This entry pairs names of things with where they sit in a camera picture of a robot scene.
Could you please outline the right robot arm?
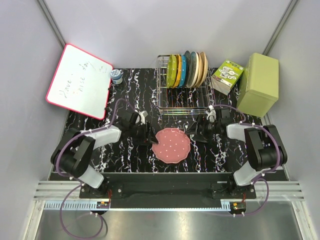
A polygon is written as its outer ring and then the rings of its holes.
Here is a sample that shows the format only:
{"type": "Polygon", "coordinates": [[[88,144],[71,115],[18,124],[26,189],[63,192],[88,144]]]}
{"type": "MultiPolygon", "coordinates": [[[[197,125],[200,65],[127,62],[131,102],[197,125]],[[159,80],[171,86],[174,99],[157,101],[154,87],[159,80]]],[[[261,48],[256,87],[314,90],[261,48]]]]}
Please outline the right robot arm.
{"type": "Polygon", "coordinates": [[[276,171],[288,161],[275,125],[247,123],[244,113],[230,105],[210,105],[185,134],[193,135],[193,139],[201,143],[208,143],[215,134],[245,143],[247,162],[231,174],[227,184],[228,195],[235,199],[244,194],[245,187],[254,185],[258,178],[276,171]]]}

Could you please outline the orange polka dot plate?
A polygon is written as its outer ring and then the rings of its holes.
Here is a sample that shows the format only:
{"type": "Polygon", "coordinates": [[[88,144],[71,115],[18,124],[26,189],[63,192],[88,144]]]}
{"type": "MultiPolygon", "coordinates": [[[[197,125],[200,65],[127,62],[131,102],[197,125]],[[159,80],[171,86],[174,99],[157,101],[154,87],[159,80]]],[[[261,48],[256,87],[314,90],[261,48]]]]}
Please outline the orange polka dot plate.
{"type": "Polygon", "coordinates": [[[176,55],[177,68],[176,68],[176,79],[173,85],[174,88],[177,88],[181,81],[181,71],[182,71],[182,57],[180,54],[176,55]]]}

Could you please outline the blue polka dot plate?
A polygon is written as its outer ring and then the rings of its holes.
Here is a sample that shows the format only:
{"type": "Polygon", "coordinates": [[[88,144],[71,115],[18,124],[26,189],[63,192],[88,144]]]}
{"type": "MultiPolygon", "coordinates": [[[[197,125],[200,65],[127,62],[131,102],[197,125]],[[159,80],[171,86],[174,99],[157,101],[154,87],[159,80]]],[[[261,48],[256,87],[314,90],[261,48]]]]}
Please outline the blue polka dot plate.
{"type": "Polygon", "coordinates": [[[181,76],[180,76],[180,82],[178,87],[182,88],[185,84],[186,81],[186,76],[187,76],[187,58],[186,55],[183,54],[181,56],[181,76]]]}

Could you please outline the lime green polka dot plate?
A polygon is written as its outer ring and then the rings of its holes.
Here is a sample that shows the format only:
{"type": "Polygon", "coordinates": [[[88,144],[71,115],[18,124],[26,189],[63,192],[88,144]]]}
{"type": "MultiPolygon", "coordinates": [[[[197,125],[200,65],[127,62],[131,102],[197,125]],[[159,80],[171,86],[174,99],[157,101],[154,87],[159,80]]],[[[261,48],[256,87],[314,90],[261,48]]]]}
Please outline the lime green polka dot plate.
{"type": "Polygon", "coordinates": [[[174,88],[177,78],[177,55],[171,54],[169,56],[167,69],[166,69],[166,87],[174,88]]]}

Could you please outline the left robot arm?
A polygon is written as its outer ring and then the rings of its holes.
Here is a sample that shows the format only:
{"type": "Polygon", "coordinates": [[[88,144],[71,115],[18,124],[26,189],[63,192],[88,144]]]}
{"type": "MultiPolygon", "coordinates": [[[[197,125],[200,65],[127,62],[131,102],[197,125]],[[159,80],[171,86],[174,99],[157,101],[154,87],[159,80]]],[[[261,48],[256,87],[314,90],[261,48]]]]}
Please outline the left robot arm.
{"type": "Polygon", "coordinates": [[[104,127],[87,131],[70,128],[55,148],[50,162],[57,171],[62,170],[69,177],[90,186],[95,197],[103,198],[108,193],[108,186],[105,177],[90,166],[93,151],[127,138],[132,138],[138,145],[158,144],[147,116],[146,111],[127,111],[104,127]]]}

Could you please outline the pink polka dot plate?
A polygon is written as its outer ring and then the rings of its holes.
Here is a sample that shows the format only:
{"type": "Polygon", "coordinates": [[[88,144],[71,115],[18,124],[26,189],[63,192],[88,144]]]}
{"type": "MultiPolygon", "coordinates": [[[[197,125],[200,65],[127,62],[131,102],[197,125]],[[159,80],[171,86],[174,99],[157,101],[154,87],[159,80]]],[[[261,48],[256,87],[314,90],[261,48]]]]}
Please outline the pink polka dot plate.
{"type": "Polygon", "coordinates": [[[155,135],[158,144],[152,145],[156,158],[166,164],[178,164],[191,150],[190,138],[178,128],[164,128],[155,135]]]}

